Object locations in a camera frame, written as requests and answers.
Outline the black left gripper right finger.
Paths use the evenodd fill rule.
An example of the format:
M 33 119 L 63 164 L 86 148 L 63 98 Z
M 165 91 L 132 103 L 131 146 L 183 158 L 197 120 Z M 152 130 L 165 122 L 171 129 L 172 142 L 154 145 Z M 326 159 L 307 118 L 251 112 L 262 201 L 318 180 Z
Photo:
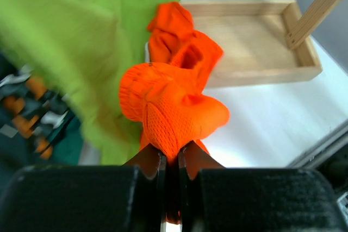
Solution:
M 194 142 L 178 166 L 183 231 L 347 231 L 316 170 L 225 168 Z

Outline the wooden clothes rack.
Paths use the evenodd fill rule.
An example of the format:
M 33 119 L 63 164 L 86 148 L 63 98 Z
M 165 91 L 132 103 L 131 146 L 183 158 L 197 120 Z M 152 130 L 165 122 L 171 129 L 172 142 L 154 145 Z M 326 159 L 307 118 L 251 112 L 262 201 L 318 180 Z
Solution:
M 308 81 L 322 72 L 311 33 L 341 0 L 184 1 L 197 30 L 224 51 L 208 88 Z

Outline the lime green shorts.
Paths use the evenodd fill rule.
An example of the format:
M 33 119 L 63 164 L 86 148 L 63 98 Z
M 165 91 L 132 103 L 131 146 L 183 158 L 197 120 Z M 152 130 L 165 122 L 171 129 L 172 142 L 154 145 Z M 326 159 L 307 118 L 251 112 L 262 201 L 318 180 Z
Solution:
M 141 127 L 119 105 L 124 73 L 145 60 L 158 5 L 178 0 L 1 0 L 1 51 L 67 95 L 104 165 L 139 150 Z

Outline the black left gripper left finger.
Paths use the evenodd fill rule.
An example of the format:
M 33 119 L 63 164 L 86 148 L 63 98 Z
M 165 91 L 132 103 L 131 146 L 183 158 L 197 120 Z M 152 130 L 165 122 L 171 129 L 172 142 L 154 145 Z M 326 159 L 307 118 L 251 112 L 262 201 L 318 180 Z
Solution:
M 122 166 L 27 166 L 1 195 L 1 231 L 161 231 L 166 157 Z

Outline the aluminium mounting rail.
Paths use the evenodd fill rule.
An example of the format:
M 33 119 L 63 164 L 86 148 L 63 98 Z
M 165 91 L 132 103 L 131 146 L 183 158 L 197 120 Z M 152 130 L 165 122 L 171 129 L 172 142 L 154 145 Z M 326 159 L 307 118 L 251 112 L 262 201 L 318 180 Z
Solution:
M 335 128 L 288 167 L 313 168 L 330 182 L 339 209 L 347 218 L 347 121 Z

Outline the orange grey camouflage shorts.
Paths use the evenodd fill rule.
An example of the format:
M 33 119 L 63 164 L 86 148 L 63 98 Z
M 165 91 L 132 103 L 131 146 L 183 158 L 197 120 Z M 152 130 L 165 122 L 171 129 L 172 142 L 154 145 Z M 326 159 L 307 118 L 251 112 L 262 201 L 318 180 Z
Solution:
M 1 102 L 12 114 L 14 126 L 28 140 L 30 150 L 48 160 L 53 154 L 48 137 L 69 114 L 60 94 L 48 89 L 29 70 L 21 70 L 1 78 Z

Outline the teal green shorts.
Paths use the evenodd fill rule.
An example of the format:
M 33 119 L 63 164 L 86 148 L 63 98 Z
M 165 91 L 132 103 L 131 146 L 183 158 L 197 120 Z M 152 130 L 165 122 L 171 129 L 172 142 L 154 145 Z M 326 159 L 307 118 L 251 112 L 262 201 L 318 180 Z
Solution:
M 1 78 L 19 72 L 5 56 L 1 56 Z M 44 160 L 30 150 L 30 145 L 14 126 L 12 114 L 1 102 L 1 188 L 3 189 L 14 173 L 33 164 L 78 164 L 83 147 L 80 122 L 68 107 L 63 125 L 48 137 L 53 146 L 53 154 Z

